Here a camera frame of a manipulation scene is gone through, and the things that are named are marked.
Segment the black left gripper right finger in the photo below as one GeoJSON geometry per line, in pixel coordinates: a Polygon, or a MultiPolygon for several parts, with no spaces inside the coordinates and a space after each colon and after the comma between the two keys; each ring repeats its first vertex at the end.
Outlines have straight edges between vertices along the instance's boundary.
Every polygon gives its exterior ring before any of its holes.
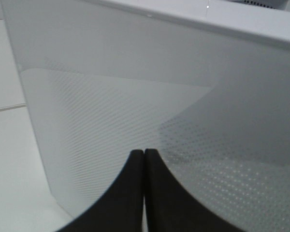
{"type": "Polygon", "coordinates": [[[195,200],[155,149],[145,150],[145,205],[150,232],[227,232],[229,225],[195,200]]]}

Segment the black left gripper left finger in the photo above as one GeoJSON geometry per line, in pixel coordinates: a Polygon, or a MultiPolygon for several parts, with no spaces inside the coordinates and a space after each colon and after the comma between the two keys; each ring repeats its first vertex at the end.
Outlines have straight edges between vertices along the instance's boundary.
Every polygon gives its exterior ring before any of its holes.
{"type": "Polygon", "coordinates": [[[133,150],[108,190],[60,232],[141,232],[144,206],[142,150],[133,150]]]}

